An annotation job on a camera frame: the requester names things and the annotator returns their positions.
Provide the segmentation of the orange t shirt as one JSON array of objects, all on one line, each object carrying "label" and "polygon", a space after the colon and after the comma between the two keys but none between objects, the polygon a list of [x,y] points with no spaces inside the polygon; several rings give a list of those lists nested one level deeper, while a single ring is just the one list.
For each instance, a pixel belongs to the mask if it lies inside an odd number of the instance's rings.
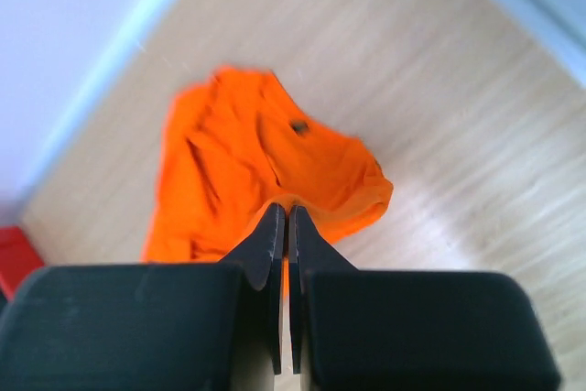
[{"label": "orange t shirt", "polygon": [[364,143],[304,114],[273,72],[224,67],[171,105],[142,259],[216,262],[271,203],[305,207],[335,244],[378,221],[392,193]]}]

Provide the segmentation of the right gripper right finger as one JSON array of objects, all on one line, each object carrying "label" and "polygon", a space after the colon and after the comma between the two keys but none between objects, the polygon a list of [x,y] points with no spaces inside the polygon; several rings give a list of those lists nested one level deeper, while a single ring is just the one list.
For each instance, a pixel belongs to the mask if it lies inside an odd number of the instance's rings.
[{"label": "right gripper right finger", "polygon": [[557,390],[532,302],[497,272],[355,267],[288,221],[293,371],[305,390]]}]

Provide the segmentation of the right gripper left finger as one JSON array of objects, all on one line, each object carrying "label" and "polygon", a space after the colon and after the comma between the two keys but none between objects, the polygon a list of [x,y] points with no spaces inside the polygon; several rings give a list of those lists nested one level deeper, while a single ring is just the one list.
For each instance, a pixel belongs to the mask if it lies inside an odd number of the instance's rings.
[{"label": "right gripper left finger", "polygon": [[47,266],[1,316],[4,390],[270,390],[285,211],[216,263]]}]

